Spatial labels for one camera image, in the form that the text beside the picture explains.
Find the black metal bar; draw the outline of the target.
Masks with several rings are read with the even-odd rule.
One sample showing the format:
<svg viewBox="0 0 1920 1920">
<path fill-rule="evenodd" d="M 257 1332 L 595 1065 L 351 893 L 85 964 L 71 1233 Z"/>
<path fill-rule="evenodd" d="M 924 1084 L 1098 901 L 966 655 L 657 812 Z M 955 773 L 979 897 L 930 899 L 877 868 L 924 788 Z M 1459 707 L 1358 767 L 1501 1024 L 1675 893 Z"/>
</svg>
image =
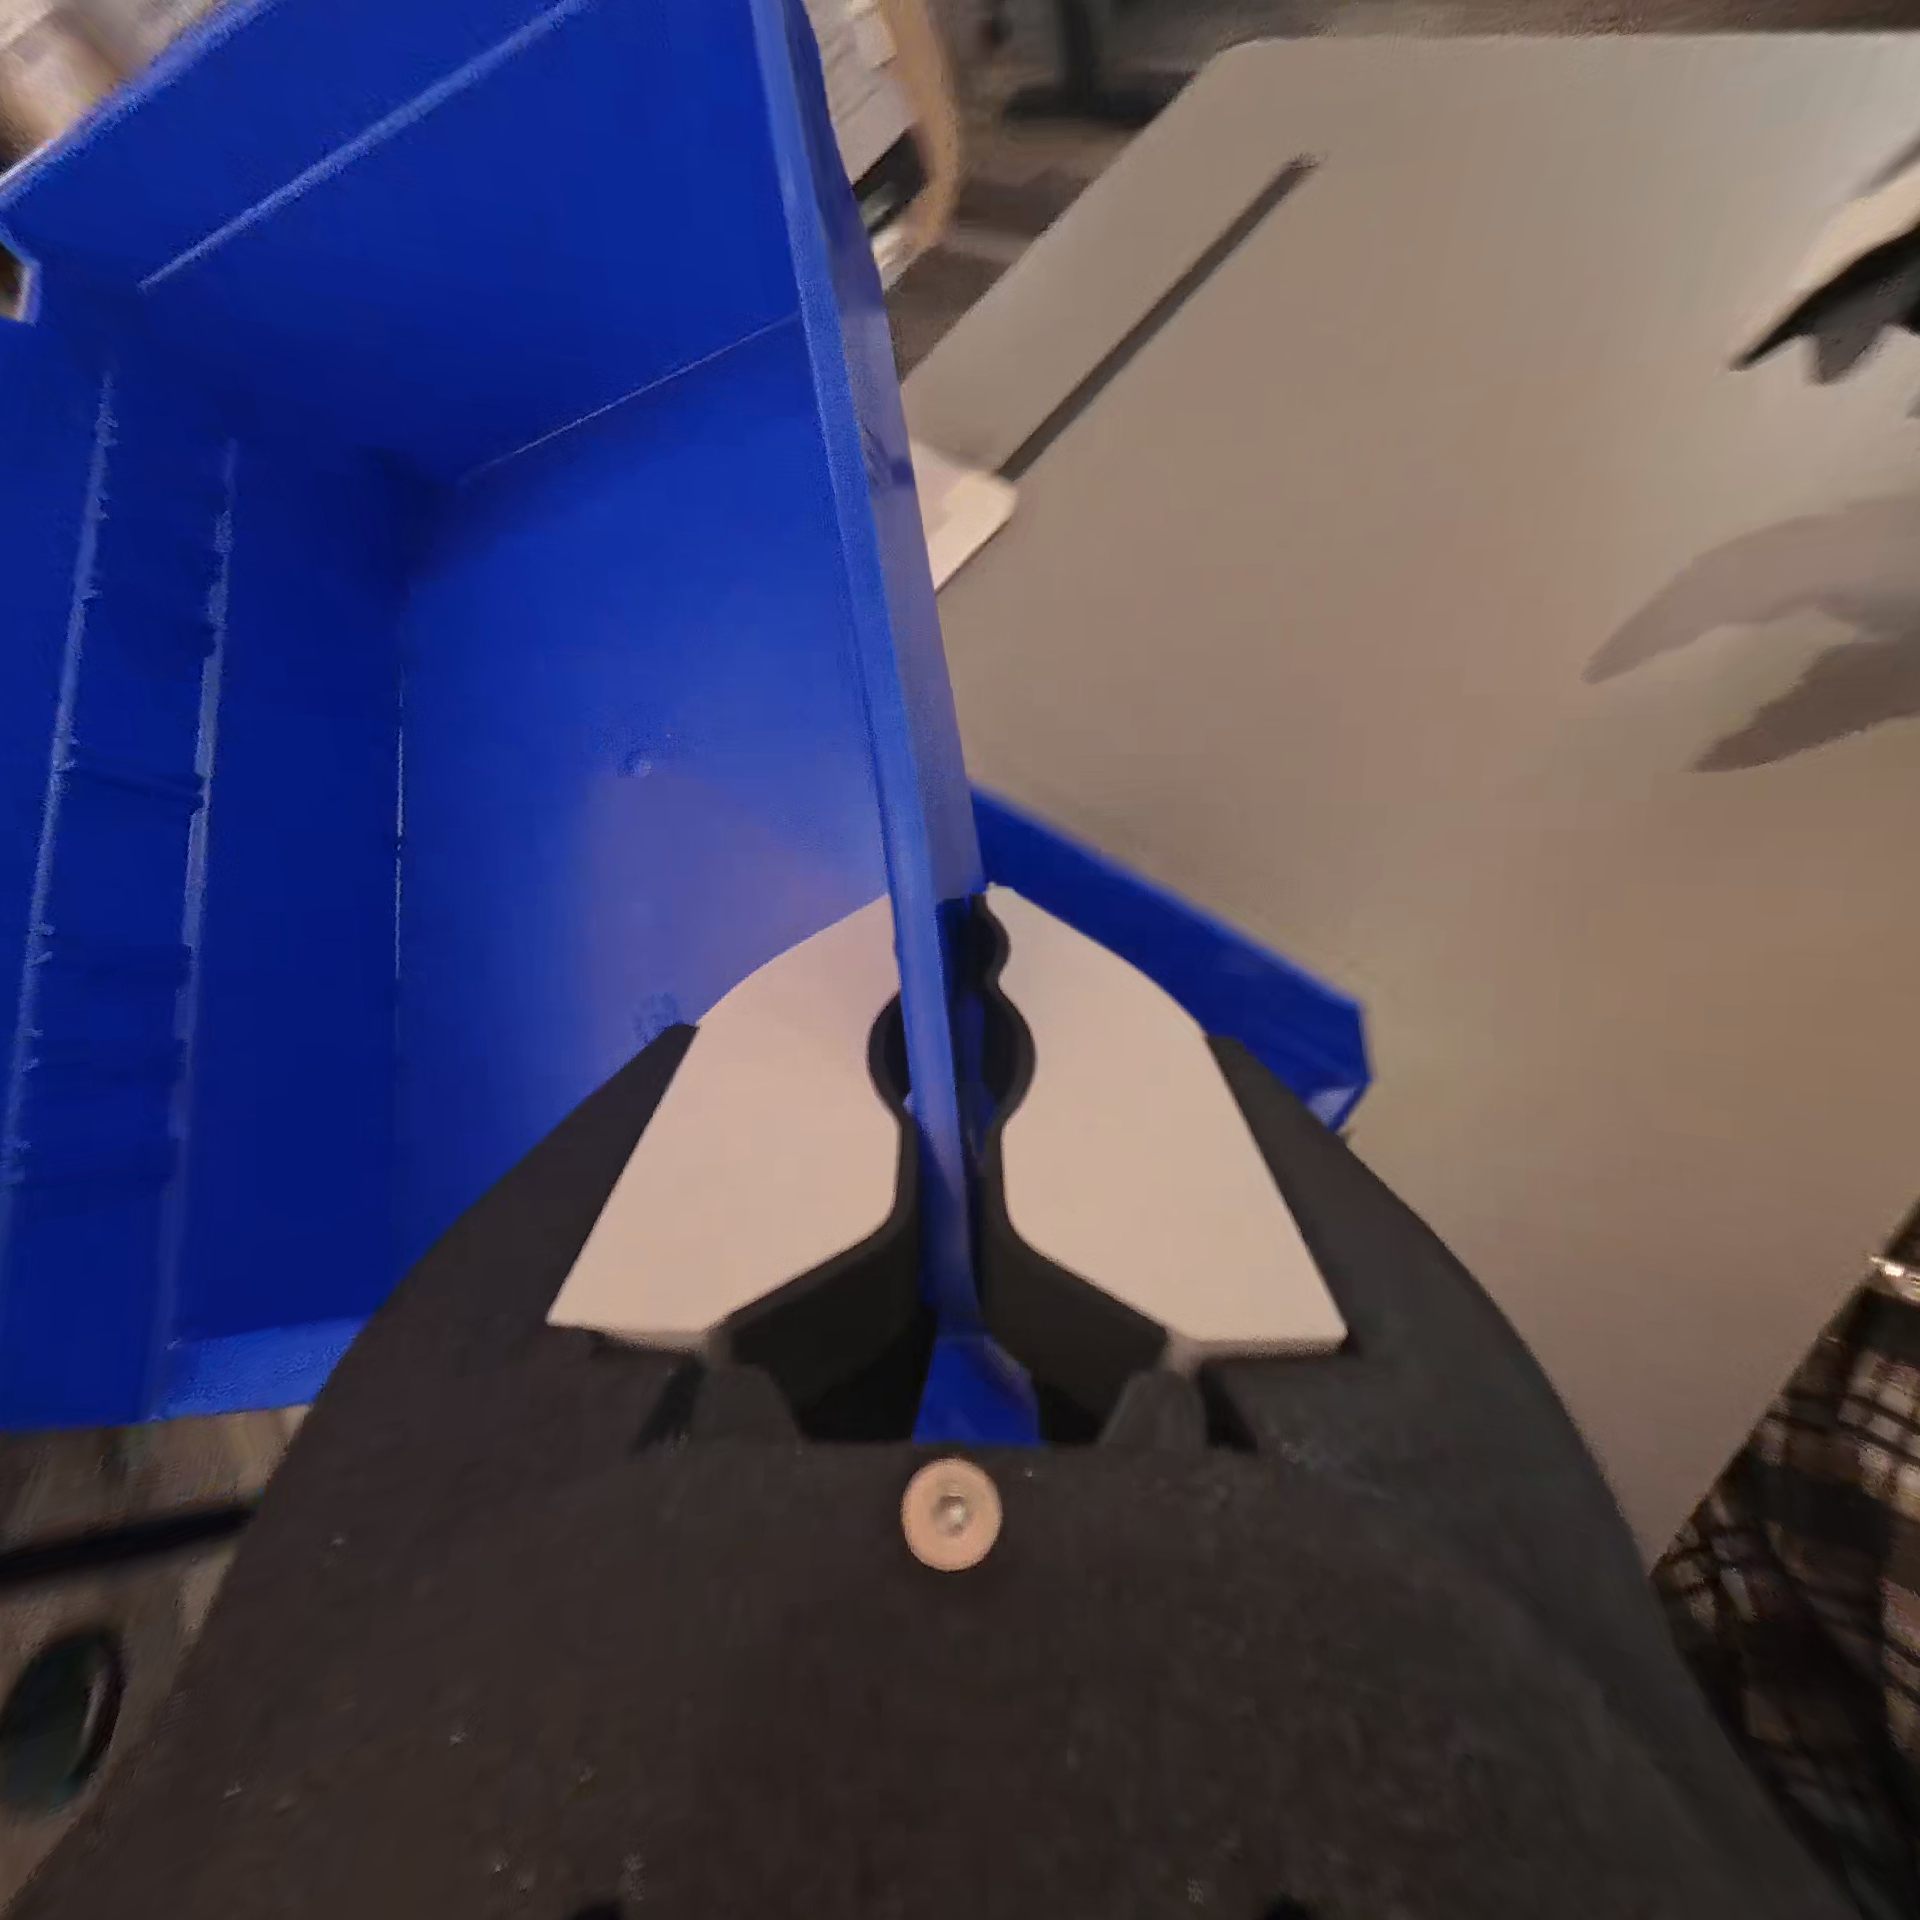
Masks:
<svg viewBox="0 0 1920 1920">
<path fill-rule="evenodd" d="M 204 1552 L 239 1539 L 254 1522 L 259 1500 L 191 1505 L 111 1528 L 66 1532 L 55 1539 L 3 1551 L 3 1592 L 97 1577 L 110 1569 Z"/>
</svg>

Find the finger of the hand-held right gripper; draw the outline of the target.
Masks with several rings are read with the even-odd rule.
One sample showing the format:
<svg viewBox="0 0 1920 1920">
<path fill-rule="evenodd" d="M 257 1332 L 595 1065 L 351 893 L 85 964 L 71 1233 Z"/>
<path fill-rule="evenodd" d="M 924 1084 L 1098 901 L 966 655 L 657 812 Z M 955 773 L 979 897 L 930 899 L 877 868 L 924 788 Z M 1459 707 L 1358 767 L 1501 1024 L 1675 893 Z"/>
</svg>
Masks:
<svg viewBox="0 0 1920 1920">
<path fill-rule="evenodd" d="M 1805 343 L 1815 378 L 1847 378 L 1891 333 L 1918 333 L 1918 152 L 1898 152 L 1833 213 L 1731 369 Z"/>
</svg>

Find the person's plaid shirt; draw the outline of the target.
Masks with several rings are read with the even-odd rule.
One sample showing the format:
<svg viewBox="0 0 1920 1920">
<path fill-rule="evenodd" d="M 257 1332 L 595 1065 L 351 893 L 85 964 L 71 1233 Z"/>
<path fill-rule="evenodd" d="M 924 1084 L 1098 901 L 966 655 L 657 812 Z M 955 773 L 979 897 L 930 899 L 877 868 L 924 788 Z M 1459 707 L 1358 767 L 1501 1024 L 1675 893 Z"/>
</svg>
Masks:
<svg viewBox="0 0 1920 1920">
<path fill-rule="evenodd" d="M 1918 1215 L 1651 1573 L 1745 1763 L 1860 1915 L 1918 1915 Z"/>
</svg>

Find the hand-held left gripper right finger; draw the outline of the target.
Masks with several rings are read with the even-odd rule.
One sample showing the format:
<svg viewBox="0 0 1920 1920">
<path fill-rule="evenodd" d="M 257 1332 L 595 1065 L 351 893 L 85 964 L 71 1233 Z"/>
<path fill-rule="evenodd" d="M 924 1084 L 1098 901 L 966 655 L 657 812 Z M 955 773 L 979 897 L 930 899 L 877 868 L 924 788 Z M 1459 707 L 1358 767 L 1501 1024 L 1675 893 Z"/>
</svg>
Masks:
<svg viewBox="0 0 1920 1920">
<path fill-rule="evenodd" d="M 1022 1249 L 1142 1314 L 1172 1357 L 1334 1354 L 1347 1320 L 1203 1026 L 1020 892 L 985 905 L 1034 1049 L 998 1128 Z"/>
</svg>

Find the black round foot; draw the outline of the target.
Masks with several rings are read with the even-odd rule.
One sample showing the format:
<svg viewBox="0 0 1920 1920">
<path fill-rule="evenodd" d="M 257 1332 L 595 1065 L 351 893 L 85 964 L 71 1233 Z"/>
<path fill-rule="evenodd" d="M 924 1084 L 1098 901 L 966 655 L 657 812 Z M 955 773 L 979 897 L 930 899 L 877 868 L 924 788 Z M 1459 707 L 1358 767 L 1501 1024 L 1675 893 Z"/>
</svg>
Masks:
<svg viewBox="0 0 1920 1920">
<path fill-rule="evenodd" d="M 111 1746 L 127 1689 L 121 1639 L 85 1625 L 45 1642 L 3 1704 L 3 1807 L 50 1816 L 81 1796 Z"/>
</svg>

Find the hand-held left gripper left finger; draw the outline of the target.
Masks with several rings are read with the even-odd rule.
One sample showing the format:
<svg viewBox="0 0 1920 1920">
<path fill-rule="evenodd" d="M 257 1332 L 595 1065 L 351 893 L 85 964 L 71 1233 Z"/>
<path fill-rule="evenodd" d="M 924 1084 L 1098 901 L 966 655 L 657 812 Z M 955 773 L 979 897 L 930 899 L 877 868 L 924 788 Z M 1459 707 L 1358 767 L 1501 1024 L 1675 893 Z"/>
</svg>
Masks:
<svg viewBox="0 0 1920 1920">
<path fill-rule="evenodd" d="M 884 897 L 739 980 L 694 1026 L 546 1323 L 661 1354 L 850 1256 L 917 1200 L 919 1132 L 873 1034 L 900 991 Z"/>
</svg>

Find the wood-framed instruction board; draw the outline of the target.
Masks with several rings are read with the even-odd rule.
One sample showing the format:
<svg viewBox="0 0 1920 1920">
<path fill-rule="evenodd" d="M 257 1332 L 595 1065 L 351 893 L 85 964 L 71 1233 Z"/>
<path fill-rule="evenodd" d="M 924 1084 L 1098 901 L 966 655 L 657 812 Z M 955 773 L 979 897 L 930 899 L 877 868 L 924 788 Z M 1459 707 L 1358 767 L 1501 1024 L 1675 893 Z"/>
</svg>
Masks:
<svg viewBox="0 0 1920 1920">
<path fill-rule="evenodd" d="M 963 112 L 930 3 L 805 3 L 831 137 L 881 289 L 943 237 L 965 176 Z"/>
</svg>

